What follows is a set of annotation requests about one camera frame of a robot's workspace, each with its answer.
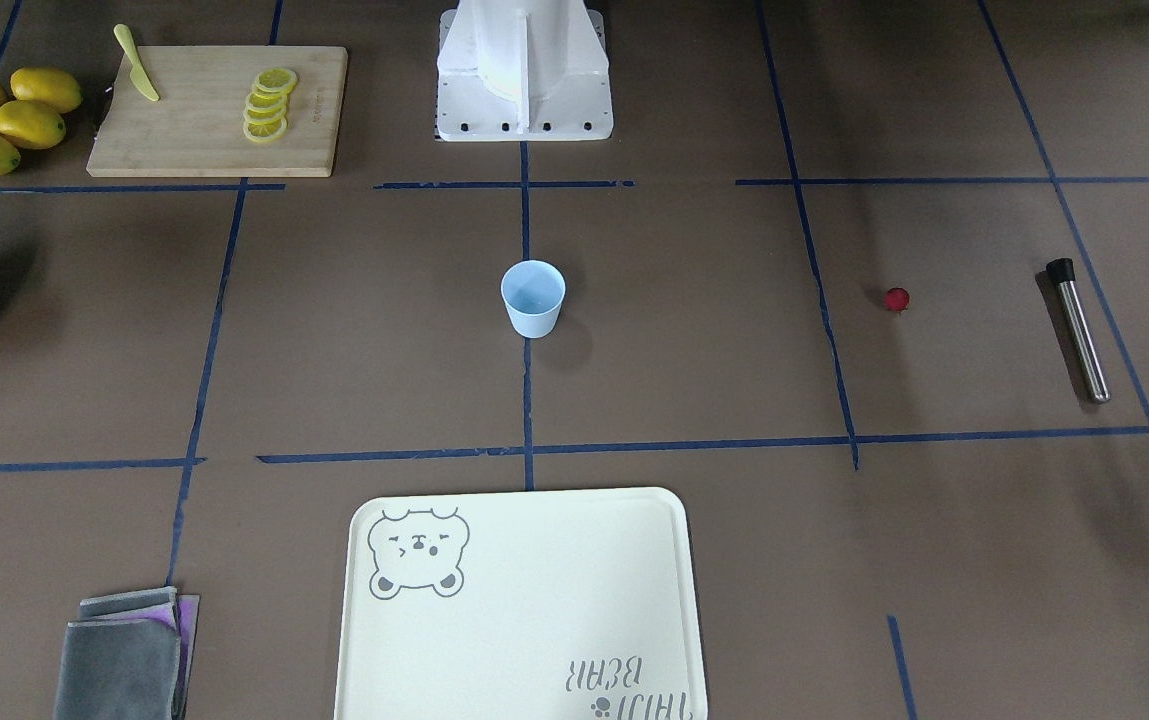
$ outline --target knife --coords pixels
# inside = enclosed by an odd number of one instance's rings
[[[139,59],[139,49],[134,46],[134,36],[130,33],[130,28],[118,24],[111,29],[111,34],[116,36],[116,41],[125,51],[126,59],[130,59],[130,82],[141,92],[146,99],[152,101],[161,100],[157,88],[152,87],[148,72],[142,69],[142,60]]]

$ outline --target small red ball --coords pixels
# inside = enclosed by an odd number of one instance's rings
[[[903,288],[890,287],[889,291],[885,292],[885,309],[892,313],[902,313],[911,302],[912,296],[908,295],[908,292],[903,291]]]

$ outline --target bear drawing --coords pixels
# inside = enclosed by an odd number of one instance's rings
[[[401,588],[432,588],[450,597],[463,588],[463,547],[468,522],[458,510],[437,514],[411,510],[399,518],[386,512],[369,529],[369,548],[375,551],[375,574],[369,591],[378,601],[391,601]]]

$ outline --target metal cylinder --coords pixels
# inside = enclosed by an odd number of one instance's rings
[[[1081,373],[1085,376],[1085,388],[1094,402],[1112,400],[1108,390],[1108,381],[1103,376],[1103,365],[1098,364],[1098,353],[1094,350],[1094,338],[1090,336],[1090,325],[1086,323],[1081,297],[1075,292],[1075,274],[1072,260],[1059,258],[1044,266],[1050,282],[1058,291],[1059,304],[1063,305],[1063,318],[1072,331],[1072,347],[1075,350]]]

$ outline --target light blue plastic cup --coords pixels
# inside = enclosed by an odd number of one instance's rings
[[[516,332],[527,338],[545,336],[561,315],[565,278],[541,260],[525,260],[502,274],[502,301]]]

